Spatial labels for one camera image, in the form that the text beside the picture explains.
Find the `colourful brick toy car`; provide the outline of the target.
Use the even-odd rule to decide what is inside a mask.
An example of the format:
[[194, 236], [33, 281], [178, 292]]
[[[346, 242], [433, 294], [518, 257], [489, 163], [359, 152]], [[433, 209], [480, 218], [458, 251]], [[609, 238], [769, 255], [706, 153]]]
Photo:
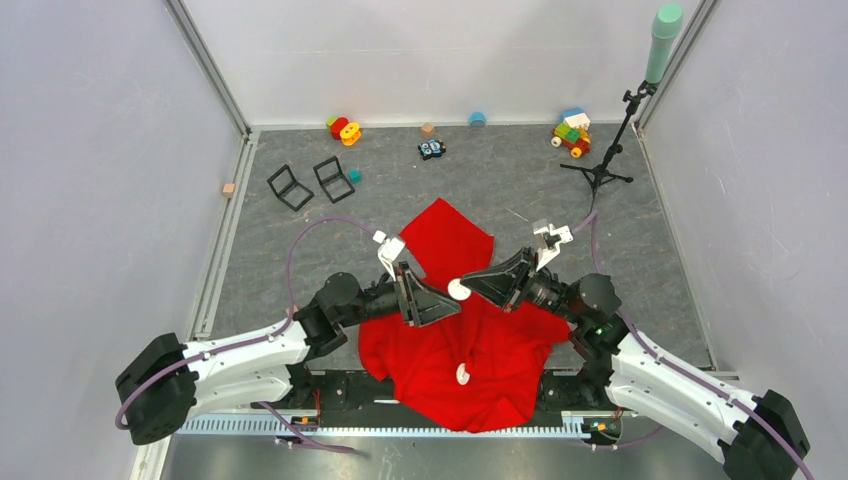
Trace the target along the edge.
[[582, 108], [566, 110], [551, 130], [549, 143], [554, 148], [566, 148], [573, 158], [579, 159], [591, 151], [590, 125], [591, 120]]

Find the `blue cylinder block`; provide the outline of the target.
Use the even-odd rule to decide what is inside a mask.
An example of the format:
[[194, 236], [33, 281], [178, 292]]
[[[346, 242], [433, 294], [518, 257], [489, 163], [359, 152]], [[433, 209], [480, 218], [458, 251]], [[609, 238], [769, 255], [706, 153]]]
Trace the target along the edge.
[[483, 112], [474, 111], [469, 115], [467, 123], [472, 128], [483, 127], [487, 124], [487, 117]]

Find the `black display case left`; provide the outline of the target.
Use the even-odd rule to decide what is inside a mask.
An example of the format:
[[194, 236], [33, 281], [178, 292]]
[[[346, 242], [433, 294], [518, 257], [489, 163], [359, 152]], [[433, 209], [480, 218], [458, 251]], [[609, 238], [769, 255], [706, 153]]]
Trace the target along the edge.
[[277, 169], [266, 183], [272, 194], [293, 212], [299, 212], [314, 198], [314, 192], [296, 178], [288, 164]]

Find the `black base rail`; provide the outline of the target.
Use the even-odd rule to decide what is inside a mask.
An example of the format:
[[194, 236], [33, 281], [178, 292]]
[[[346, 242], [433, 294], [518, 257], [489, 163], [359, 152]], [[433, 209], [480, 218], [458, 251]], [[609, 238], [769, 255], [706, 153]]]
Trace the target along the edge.
[[546, 369], [533, 391], [528, 408], [519, 408], [504, 397], [490, 403], [481, 393], [451, 399], [438, 393], [433, 413], [402, 403], [392, 380], [377, 380], [363, 370], [327, 370], [301, 378], [283, 399], [271, 407], [290, 411], [292, 424], [306, 430], [319, 427], [401, 429], [442, 428], [459, 433], [482, 434], [509, 429], [561, 427], [562, 416], [582, 416], [579, 431], [607, 433], [615, 430], [627, 411], [608, 399], [589, 394], [576, 371]]

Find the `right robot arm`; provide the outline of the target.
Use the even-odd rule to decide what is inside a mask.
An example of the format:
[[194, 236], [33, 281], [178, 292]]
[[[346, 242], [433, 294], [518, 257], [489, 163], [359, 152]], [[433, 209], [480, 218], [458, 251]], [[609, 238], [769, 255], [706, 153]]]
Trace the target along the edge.
[[450, 281], [449, 292], [456, 299], [477, 294], [504, 312], [533, 305], [572, 324], [585, 405], [611, 403], [655, 421], [709, 454], [730, 479], [811, 478], [804, 462], [810, 442], [791, 401], [774, 390], [735, 387], [668, 353], [620, 313], [610, 276], [566, 283], [524, 248]]

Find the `brown wooden cube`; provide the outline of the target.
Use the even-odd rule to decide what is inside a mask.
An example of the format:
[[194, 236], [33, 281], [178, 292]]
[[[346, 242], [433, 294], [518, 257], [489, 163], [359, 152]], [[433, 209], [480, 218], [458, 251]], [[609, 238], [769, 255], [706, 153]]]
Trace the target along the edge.
[[432, 123], [426, 122], [420, 127], [420, 134], [425, 139], [431, 139], [436, 135], [436, 127]]

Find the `round dark brooch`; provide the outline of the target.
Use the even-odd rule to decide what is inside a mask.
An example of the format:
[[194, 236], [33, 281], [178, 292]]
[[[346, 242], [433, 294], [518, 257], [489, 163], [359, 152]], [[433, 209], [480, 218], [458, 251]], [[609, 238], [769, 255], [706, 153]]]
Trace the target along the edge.
[[457, 301], [465, 301], [471, 296], [471, 290], [465, 287], [459, 278], [452, 279], [448, 283], [447, 291]]

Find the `black display case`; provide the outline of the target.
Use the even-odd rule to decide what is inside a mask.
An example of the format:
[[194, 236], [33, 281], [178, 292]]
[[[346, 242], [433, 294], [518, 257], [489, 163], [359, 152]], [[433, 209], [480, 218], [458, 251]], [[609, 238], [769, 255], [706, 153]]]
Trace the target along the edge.
[[[321, 190], [332, 204], [336, 204], [356, 192], [352, 181], [342, 170], [340, 160], [337, 156], [331, 156], [330, 158], [314, 165], [313, 173], [315, 174]], [[345, 188], [340, 190], [338, 193], [333, 193], [331, 191], [332, 188], [335, 188], [336, 186], [341, 187], [342, 185], [344, 185]]]
[[299, 212], [314, 198], [314, 192], [296, 178], [288, 164], [277, 169], [266, 183], [272, 194], [293, 212]]

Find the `red yellow green toy blocks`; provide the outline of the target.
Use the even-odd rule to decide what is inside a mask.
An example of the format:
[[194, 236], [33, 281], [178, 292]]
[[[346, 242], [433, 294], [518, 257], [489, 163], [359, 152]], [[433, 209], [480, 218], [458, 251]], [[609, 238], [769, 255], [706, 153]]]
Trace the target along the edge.
[[357, 122], [350, 121], [347, 117], [331, 117], [325, 125], [331, 137], [340, 141], [344, 146], [353, 146], [362, 136], [360, 125]]

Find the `red t-shirt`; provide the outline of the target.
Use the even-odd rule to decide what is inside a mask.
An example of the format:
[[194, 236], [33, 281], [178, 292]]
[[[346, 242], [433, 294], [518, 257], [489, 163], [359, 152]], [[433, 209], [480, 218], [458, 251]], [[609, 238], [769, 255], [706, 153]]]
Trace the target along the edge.
[[[488, 268], [493, 257], [493, 237], [442, 198], [400, 236], [425, 282], [439, 290], [452, 279]], [[504, 397], [523, 409], [554, 345], [565, 342], [570, 331], [566, 321], [533, 305], [505, 313], [472, 295], [459, 314], [426, 327], [410, 327], [398, 315], [364, 323], [358, 352], [370, 375], [391, 379], [396, 398], [425, 413], [435, 411], [438, 393], [451, 399], [481, 393], [490, 403]], [[460, 363], [471, 375], [465, 386], [456, 381]]]

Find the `black display case right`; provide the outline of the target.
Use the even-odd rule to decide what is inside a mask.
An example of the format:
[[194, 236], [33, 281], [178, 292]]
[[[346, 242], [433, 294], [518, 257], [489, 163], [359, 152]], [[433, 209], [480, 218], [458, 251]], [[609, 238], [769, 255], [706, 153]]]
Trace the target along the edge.
[[[313, 173], [315, 174], [321, 190], [332, 204], [336, 204], [356, 192], [352, 181], [342, 170], [340, 160], [337, 156], [331, 156], [330, 158], [314, 165]], [[332, 188], [335, 188], [336, 186], [341, 187], [342, 185], [344, 185], [345, 188], [340, 190], [338, 193], [333, 193], [331, 191]]]

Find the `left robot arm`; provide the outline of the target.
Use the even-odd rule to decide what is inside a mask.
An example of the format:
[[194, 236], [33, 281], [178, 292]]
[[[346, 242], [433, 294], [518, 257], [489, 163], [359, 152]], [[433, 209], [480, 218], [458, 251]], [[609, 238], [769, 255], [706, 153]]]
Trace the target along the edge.
[[426, 327], [460, 313], [457, 299], [426, 284], [405, 262], [362, 287], [351, 273], [330, 275], [310, 302], [270, 326], [207, 341], [155, 337], [115, 380], [115, 426], [147, 445], [206, 413], [283, 400], [306, 405], [314, 381], [306, 362], [342, 346], [345, 328], [398, 315]]

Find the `green microphone on tripod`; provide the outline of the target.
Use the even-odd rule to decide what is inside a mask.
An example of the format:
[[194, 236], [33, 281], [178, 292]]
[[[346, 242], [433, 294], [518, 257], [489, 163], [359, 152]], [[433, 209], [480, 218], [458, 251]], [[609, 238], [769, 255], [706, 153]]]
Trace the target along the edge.
[[672, 47], [683, 30], [683, 23], [684, 10], [682, 5], [677, 2], [663, 4], [655, 14], [651, 25], [651, 46], [644, 78], [635, 91], [625, 91], [622, 97], [622, 101], [626, 104], [625, 117], [614, 139], [604, 152], [601, 161], [591, 168], [569, 164], [560, 165], [562, 169], [580, 172], [586, 180], [591, 197], [589, 212], [594, 210], [597, 195], [602, 186], [613, 181], [622, 181], [626, 184], [634, 181], [632, 176], [611, 172], [609, 166], [614, 157], [623, 152], [622, 136], [633, 116], [639, 111], [642, 101], [652, 97], [657, 92], [667, 70]]

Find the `round orange brooch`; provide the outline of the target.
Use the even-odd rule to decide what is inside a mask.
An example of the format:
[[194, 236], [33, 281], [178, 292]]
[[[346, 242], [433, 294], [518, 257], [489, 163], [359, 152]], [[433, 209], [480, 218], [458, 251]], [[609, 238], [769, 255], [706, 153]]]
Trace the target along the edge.
[[459, 385], [465, 386], [470, 381], [471, 375], [467, 371], [465, 363], [460, 363], [456, 369], [456, 381]]

